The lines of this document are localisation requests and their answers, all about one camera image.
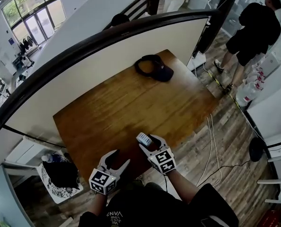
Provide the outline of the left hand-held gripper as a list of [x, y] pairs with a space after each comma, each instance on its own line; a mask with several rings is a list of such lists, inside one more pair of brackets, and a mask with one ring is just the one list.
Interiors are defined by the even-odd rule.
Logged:
[[108, 195], [117, 186], [121, 174], [130, 163], [130, 159], [128, 159], [120, 168], [116, 170], [111, 169], [113, 161], [119, 152], [119, 149], [112, 150], [101, 157], [99, 166], [93, 169], [89, 178], [92, 190]]

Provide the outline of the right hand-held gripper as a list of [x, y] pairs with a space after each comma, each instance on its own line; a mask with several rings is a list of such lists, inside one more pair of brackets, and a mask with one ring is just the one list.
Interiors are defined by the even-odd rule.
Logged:
[[151, 165], [163, 175], [176, 169], [174, 154], [170, 148], [167, 148], [166, 140], [160, 136], [152, 134], [149, 134], [149, 138], [159, 149], [163, 149], [163, 151], [159, 151], [157, 153], [156, 150], [150, 150], [150, 145], [143, 145], [139, 143], [139, 147], [148, 157], [148, 161]]

